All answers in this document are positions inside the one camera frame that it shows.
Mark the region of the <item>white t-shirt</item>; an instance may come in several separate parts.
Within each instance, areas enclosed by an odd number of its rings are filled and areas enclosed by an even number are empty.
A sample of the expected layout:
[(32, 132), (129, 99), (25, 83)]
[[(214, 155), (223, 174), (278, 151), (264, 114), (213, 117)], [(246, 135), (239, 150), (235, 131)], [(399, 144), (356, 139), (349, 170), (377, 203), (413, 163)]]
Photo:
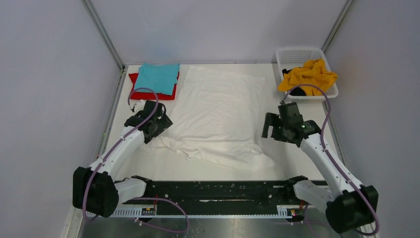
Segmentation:
[(263, 77), (189, 66), (172, 125), (152, 146), (236, 170), (273, 167), (255, 142), (264, 84)]

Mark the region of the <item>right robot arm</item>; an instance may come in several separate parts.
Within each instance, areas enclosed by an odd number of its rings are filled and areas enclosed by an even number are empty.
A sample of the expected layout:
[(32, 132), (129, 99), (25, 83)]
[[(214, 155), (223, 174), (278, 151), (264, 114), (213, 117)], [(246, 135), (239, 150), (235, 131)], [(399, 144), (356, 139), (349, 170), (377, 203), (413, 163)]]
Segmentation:
[(304, 201), (324, 213), (332, 229), (342, 234), (377, 223), (378, 192), (365, 186), (337, 158), (324, 138), (324, 129), (313, 120), (304, 120), (298, 104), (282, 103), (279, 113), (266, 113), (262, 137), (300, 148), (314, 163), (329, 189), (305, 177), (289, 179), (284, 198), (290, 204)]

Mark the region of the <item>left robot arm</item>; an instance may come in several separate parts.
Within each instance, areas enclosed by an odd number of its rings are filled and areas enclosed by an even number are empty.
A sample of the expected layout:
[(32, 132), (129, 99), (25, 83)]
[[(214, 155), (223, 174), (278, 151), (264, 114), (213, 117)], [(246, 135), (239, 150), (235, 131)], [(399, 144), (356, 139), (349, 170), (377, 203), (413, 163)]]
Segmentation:
[(172, 125), (163, 103), (147, 100), (143, 109), (129, 117), (111, 148), (88, 167), (73, 173), (72, 205), (85, 214), (104, 218), (117, 206), (133, 198), (143, 204), (152, 201), (154, 191), (138, 176), (117, 181), (116, 176), (134, 151), (148, 144)]

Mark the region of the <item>folded red t-shirt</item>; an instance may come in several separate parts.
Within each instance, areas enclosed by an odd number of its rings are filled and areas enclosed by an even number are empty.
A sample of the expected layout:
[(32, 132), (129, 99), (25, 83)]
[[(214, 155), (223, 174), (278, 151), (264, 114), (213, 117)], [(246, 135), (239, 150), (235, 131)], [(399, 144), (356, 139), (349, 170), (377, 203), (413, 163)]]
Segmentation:
[[(129, 74), (129, 78), (132, 82), (132, 87), (131, 87), (131, 91), (130, 91), (131, 93), (134, 92), (134, 84), (136, 83), (137, 77), (138, 77), (138, 73), (130, 73)], [(175, 100), (176, 88), (177, 88), (177, 84), (175, 83), (171, 95), (157, 93), (158, 100), (159, 101), (161, 101), (161, 100), (163, 100), (163, 101), (173, 101), (173, 100)], [(132, 100), (154, 100), (155, 97), (150, 92), (134, 92), (130, 96), (130, 99), (132, 99)]]

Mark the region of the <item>black garment in basket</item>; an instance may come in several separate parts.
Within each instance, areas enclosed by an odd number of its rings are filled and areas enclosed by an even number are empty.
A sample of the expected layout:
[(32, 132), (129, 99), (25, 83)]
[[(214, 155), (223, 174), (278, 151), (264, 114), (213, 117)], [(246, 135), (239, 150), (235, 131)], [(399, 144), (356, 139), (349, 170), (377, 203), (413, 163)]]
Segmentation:
[[(291, 71), (290, 69), (285, 69), (285, 68), (282, 69), (283, 76), (285, 77), (285, 75), (287, 75), (290, 71)], [(298, 87), (291, 90), (290, 95), (291, 96), (306, 96), (306, 93), (302, 88)]]

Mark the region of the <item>folded teal t-shirt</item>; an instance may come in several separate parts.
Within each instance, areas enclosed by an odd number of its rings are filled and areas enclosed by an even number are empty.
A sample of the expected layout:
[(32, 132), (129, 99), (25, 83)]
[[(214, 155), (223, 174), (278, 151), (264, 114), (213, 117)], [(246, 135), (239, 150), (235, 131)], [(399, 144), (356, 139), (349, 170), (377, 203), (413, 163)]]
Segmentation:
[(172, 95), (178, 81), (180, 64), (148, 64), (139, 67), (134, 89), (148, 88), (155, 93)]

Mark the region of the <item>yellow t-shirt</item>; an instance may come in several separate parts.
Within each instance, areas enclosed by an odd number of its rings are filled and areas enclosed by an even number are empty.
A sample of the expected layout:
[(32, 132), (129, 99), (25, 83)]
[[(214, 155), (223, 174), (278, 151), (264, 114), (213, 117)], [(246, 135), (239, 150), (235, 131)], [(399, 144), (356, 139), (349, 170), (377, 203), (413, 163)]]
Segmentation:
[(278, 91), (291, 91), (298, 86), (306, 96), (321, 96), (327, 92), (338, 79), (338, 74), (327, 69), (324, 59), (306, 61), (303, 66), (295, 67), (283, 74), (283, 80), (278, 86)]

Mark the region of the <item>white plastic basket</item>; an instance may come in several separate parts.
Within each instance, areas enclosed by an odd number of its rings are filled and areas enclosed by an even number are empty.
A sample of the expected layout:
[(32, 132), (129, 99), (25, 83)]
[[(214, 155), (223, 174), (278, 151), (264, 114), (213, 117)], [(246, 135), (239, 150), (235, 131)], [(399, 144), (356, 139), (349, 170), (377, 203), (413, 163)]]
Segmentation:
[[(289, 70), (295, 67), (302, 67), (309, 60), (323, 59), (327, 70), (331, 71), (324, 52), (318, 48), (311, 47), (286, 47), (278, 48), (275, 52), (277, 66), (280, 71), (280, 82), (283, 81), (283, 69)], [(326, 92), (329, 99), (336, 98), (339, 94), (336, 83), (334, 83)], [(322, 102), (325, 98), (321, 96), (293, 96), (288, 95), (287, 101), (317, 101)]]

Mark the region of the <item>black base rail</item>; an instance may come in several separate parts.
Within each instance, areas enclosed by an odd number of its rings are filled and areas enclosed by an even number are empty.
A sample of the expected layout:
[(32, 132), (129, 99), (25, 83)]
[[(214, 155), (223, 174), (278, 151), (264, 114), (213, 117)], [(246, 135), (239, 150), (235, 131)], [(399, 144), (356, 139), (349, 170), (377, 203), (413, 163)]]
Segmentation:
[(161, 207), (164, 213), (175, 213), (179, 205), (186, 214), (265, 214), (276, 206), (299, 208), (301, 201), (292, 193), (287, 180), (260, 181), (148, 181), (144, 194), (158, 201), (131, 199), (126, 204)]

